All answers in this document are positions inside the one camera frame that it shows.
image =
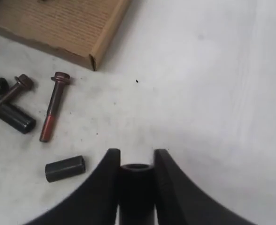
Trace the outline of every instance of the black curved part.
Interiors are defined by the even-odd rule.
[[[200,190],[166,150],[156,150],[154,173],[160,225],[253,225]]]
[[[154,225],[153,166],[123,165],[118,179],[119,225]]]
[[[68,198],[28,225],[114,225],[120,150],[109,149],[91,176]]]

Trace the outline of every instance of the white surface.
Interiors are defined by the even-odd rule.
[[[55,71],[75,80],[41,144]],[[110,147],[123,164],[169,149],[220,203],[276,225],[276,0],[134,0],[96,73],[0,37],[0,76],[21,73],[37,86],[17,102],[38,126],[22,135],[0,121],[0,225],[59,203]],[[88,173],[46,182],[46,163],[79,154]]]

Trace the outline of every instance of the brown cardboard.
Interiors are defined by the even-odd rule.
[[[0,34],[96,70],[130,0],[0,0]]]

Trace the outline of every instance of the cardboard box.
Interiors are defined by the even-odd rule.
[[[96,70],[130,0],[0,0],[0,34]]]

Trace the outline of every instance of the bolt head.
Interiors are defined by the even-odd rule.
[[[51,79],[56,82],[63,82],[65,84],[70,84],[70,76],[63,72],[56,72]]]
[[[33,80],[31,80],[27,75],[22,74],[19,77],[15,77],[15,80],[23,86],[26,90],[31,90],[34,86]]]

